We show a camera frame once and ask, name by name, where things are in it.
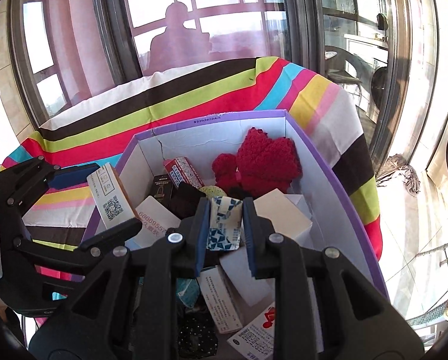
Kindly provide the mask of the white box with barcode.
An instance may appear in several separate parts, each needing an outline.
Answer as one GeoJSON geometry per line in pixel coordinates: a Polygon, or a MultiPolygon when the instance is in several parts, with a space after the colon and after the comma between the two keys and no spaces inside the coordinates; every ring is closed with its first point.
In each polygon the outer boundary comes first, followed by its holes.
{"type": "Polygon", "coordinates": [[[224,271],[211,267],[197,278],[200,292],[220,334],[233,333],[243,327],[240,311],[231,293],[224,271]]]}

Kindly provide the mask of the blue white patterned packet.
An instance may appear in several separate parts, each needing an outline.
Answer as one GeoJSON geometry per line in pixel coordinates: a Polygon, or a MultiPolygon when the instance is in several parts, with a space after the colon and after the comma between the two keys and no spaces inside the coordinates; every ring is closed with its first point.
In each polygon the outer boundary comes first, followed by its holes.
{"type": "Polygon", "coordinates": [[[233,197],[211,199],[207,249],[233,251],[240,247],[243,202],[233,197]]]}

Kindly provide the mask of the round green sponge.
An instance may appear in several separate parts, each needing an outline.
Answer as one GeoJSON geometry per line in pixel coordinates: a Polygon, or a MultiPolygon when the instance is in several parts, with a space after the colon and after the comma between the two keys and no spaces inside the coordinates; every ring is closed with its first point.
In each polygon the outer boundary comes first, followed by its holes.
{"type": "Polygon", "coordinates": [[[214,197],[225,197],[226,193],[223,189],[217,187],[216,185],[206,185],[199,188],[199,191],[204,193],[205,196],[211,200],[214,197]]]}

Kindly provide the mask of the white box with QR code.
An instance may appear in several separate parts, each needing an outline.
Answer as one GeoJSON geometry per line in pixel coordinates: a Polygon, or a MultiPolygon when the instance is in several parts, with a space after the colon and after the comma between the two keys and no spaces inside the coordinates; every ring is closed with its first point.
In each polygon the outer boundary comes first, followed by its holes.
{"type": "Polygon", "coordinates": [[[87,177],[87,183],[106,229],[135,218],[135,209],[130,205],[121,180],[110,163],[92,172],[87,177]]]}

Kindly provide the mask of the orange white long box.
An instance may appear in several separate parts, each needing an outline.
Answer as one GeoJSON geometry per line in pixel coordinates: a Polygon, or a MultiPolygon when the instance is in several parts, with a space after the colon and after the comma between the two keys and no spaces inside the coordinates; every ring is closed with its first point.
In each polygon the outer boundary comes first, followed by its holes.
{"type": "Polygon", "coordinates": [[[275,318],[275,304],[271,303],[227,343],[245,359],[272,359],[275,318]]]}

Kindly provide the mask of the red knitted cloth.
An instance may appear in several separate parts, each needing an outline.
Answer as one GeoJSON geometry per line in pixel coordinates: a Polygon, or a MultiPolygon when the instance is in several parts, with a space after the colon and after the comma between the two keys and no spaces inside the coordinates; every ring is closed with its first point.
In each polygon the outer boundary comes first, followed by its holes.
{"type": "Polygon", "coordinates": [[[293,140],[271,138],[252,127],[235,154],[220,154],[212,163],[216,186],[229,196],[259,198],[275,189],[288,191],[302,177],[302,167],[293,140]]]}

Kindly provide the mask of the white box red label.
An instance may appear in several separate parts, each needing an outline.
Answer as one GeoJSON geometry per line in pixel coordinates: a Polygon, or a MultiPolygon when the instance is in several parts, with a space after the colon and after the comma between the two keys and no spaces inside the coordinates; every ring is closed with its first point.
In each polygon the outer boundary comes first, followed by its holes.
{"type": "Polygon", "coordinates": [[[142,228],[131,240],[141,248],[151,246],[164,237],[169,228],[177,228],[181,222],[152,196],[146,197],[136,207],[136,212],[142,222],[142,228]]]}

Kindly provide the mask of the white foam block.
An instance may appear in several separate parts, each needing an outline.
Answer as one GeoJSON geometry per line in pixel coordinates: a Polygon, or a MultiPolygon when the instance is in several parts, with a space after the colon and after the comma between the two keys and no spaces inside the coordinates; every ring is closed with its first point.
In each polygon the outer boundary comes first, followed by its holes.
{"type": "Polygon", "coordinates": [[[244,246],[227,253],[219,259],[219,262],[227,278],[248,306],[256,306],[271,295],[273,287],[270,282],[257,280],[252,276],[247,249],[244,246]]]}

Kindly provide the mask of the beige cardboard box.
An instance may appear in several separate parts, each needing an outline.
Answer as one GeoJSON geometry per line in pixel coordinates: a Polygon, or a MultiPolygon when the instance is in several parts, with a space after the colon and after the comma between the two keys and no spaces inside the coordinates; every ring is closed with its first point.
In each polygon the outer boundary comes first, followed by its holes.
{"type": "Polygon", "coordinates": [[[258,216],[269,219],[276,233],[282,233],[302,247],[312,247],[311,213],[302,194],[284,194],[278,189],[257,198],[254,206],[258,216]]]}

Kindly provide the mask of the black knitted cloth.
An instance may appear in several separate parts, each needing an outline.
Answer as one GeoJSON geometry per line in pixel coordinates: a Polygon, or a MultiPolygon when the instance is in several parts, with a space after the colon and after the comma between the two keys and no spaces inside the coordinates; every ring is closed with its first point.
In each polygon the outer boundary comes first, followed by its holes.
{"type": "Polygon", "coordinates": [[[206,195],[185,181],[181,182],[169,200],[169,211],[179,219],[195,215],[200,199],[206,195]]]}

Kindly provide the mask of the small black box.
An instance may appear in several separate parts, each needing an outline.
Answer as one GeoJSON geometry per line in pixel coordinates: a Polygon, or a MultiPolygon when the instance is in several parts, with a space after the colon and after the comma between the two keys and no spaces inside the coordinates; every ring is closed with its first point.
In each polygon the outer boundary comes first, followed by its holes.
{"type": "Polygon", "coordinates": [[[161,205],[168,207],[175,191],[175,185],[167,174],[156,175],[153,178],[149,195],[161,205]]]}

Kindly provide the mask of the striped colourful tablecloth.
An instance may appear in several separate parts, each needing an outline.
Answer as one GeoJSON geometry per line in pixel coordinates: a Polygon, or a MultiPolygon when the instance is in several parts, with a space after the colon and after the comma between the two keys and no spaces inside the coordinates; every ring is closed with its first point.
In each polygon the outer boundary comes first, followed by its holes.
{"type": "MultiPolygon", "coordinates": [[[[343,88],[278,57],[172,68],[112,88],[45,122],[4,160],[3,168],[43,156],[61,168],[110,163],[117,172],[136,134],[212,115],[277,110],[298,123],[334,172],[378,261],[383,248],[378,194],[357,108],[343,88]]],[[[50,188],[23,222],[39,243],[64,250],[106,229],[87,180],[50,188]]]]}

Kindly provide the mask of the purple cardboard box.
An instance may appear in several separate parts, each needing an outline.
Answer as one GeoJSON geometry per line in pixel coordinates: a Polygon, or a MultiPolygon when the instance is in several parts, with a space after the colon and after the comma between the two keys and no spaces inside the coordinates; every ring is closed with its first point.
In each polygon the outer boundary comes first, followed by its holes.
{"type": "MultiPolygon", "coordinates": [[[[342,184],[298,123],[286,112],[247,111],[169,124],[130,139],[117,172],[130,200],[138,204],[163,162],[188,158],[212,180],[217,155],[237,150],[250,128],[294,141],[303,175],[291,190],[304,196],[312,215],[313,246],[301,247],[312,302],[316,359],[397,359],[385,336],[388,303],[375,252],[342,184]]],[[[245,359],[220,339],[218,359],[245,359]]]]}

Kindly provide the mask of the red white small box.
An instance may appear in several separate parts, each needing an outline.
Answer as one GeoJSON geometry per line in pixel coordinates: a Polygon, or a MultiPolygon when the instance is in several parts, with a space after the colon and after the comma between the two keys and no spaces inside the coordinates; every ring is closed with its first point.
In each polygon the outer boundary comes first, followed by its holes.
{"type": "Polygon", "coordinates": [[[163,162],[164,168],[176,188],[183,182],[200,189],[205,186],[203,180],[186,157],[177,157],[163,162]]]}

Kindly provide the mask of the black cloth in box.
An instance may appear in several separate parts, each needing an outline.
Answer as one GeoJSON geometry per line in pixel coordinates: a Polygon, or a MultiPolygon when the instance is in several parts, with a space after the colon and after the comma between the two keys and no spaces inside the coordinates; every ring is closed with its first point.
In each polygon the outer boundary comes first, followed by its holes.
{"type": "Polygon", "coordinates": [[[217,354],[215,324],[205,307],[178,305],[177,348],[180,359],[206,359],[217,354]]]}

